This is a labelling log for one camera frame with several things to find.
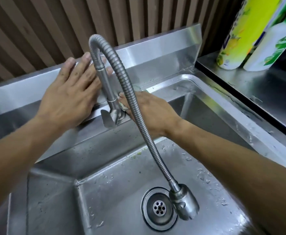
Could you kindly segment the person's left forearm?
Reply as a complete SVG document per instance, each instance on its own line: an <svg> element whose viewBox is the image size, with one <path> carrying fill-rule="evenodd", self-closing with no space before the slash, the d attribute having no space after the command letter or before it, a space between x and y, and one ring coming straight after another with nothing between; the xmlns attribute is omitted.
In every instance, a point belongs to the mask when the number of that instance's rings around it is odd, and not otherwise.
<svg viewBox="0 0 286 235"><path fill-rule="evenodd" d="M0 205L36 160L65 131L56 122L35 117L0 139Z"/></svg>

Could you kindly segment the person's right hand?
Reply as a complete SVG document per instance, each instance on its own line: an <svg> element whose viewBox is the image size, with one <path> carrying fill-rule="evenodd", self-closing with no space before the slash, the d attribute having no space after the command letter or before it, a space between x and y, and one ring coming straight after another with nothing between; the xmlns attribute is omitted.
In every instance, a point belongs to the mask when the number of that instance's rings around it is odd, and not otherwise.
<svg viewBox="0 0 286 235"><path fill-rule="evenodd" d="M136 91L135 94L150 136L168 138L182 118L164 99L146 91Z"/></svg>

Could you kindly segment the person's left hand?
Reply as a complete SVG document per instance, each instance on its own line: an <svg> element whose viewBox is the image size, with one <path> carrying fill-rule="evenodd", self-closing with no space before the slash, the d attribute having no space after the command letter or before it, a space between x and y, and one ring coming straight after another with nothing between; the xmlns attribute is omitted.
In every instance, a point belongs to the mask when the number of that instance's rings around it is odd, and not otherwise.
<svg viewBox="0 0 286 235"><path fill-rule="evenodd" d="M64 132L78 126L97 102L101 82L59 82L59 75L41 100L35 120Z"/></svg>

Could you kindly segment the green white sponge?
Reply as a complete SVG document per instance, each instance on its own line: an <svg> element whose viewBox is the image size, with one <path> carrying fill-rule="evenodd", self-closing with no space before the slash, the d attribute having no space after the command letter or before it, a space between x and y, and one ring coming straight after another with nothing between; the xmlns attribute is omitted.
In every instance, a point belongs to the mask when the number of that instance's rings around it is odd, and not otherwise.
<svg viewBox="0 0 286 235"><path fill-rule="evenodd" d="M148 93L149 93L148 90L146 90L146 89L145 89L145 90L142 90L141 87L139 87L137 84L133 84L133 89L134 89L134 91L145 91L145 92L148 92ZM121 93L122 93L122 92L119 92L119 93L118 93L118 102L119 102L119 105L120 105L120 107L121 107L121 110L124 111L124 112L126 112L126 111L129 110L129 109L119 101L119 99L120 99L120 94L121 94Z"/></svg>

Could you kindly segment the round steel drain strainer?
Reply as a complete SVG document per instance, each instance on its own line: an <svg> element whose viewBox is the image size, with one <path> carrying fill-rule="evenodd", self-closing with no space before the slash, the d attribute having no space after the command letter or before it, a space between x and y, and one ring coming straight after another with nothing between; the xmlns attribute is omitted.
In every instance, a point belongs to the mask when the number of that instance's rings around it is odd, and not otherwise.
<svg viewBox="0 0 286 235"><path fill-rule="evenodd" d="M141 212L145 223L157 232L172 229L178 220L169 199L169 190L163 187L154 187L145 193Z"/></svg>

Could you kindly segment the stainless steel sink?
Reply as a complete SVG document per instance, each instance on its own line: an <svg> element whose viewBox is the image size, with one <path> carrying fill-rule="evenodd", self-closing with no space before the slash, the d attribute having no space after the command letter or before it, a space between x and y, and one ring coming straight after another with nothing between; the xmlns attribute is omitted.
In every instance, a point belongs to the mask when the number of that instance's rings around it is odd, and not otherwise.
<svg viewBox="0 0 286 235"><path fill-rule="evenodd" d="M179 116L286 167L286 72L223 70L217 53L200 57L201 26L116 48L133 84L165 99ZM155 140L165 164L199 202L190 221L157 232L141 202L170 187L135 125L124 116L112 130L100 111L63 134L0 207L0 235L265 235L219 181L185 150Z"/></svg>

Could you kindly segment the yellow dish soap bottle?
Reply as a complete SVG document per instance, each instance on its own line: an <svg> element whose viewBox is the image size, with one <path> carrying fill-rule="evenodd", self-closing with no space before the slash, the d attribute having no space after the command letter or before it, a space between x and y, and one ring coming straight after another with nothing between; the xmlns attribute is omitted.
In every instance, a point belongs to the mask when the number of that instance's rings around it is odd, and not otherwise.
<svg viewBox="0 0 286 235"><path fill-rule="evenodd" d="M238 68L278 8L281 0L244 0L217 56L225 70Z"/></svg>

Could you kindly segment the white green cleaner bottle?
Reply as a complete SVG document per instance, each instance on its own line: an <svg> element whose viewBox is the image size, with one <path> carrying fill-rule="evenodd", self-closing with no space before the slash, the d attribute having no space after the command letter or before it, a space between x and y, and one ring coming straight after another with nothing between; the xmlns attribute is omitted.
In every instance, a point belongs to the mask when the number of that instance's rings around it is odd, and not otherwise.
<svg viewBox="0 0 286 235"><path fill-rule="evenodd" d="M270 68L286 50L286 18L273 25L264 35L255 51L249 57L243 69L263 71Z"/></svg>

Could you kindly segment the person's right forearm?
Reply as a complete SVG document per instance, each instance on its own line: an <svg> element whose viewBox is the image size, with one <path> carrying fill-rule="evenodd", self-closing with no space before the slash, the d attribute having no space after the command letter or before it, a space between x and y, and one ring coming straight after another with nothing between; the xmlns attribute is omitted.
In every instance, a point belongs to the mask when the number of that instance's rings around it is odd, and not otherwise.
<svg viewBox="0 0 286 235"><path fill-rule="evenodd" d="M201 162L271 235L286 235L286 167L179 119L166 136Z"/></svg>

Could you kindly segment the flexible steel faucet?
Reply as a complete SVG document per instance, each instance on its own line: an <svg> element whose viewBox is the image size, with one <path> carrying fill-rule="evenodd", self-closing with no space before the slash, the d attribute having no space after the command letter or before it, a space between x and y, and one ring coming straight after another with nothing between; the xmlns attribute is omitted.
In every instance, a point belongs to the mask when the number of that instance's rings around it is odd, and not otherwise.
<svg viewBox="0 0 286 235"><path fill-rule="evenodd" d="M117 95L114 93L110 85L108 79L108 73L102 61L100 53L103 53L103 55L109 62L110 66L112 67L113 71L115 72L117 79L122 87L122 90L128 100L137 127L155 163L162 172L164 178L169 183L170 186L169 199L174 210L176 211L177 215L184 221L194 219L194 217L199 212L199 204L194 195L192 194L192 192L190 191L190 189L186 185L178 184L178 182L172 176L167 166L165 165L164 161L162 160L156 148L156 145L153 142L146 128L145 122L141 115L141 111L139 109L133 85L118 54L109 44L109 42L107 42L106 39L104 39L104 37L98 34L90 36L89 49L94 67L101 81L102 90L107 98L110 110L121 110L121 107L118 103Z"/></svg>

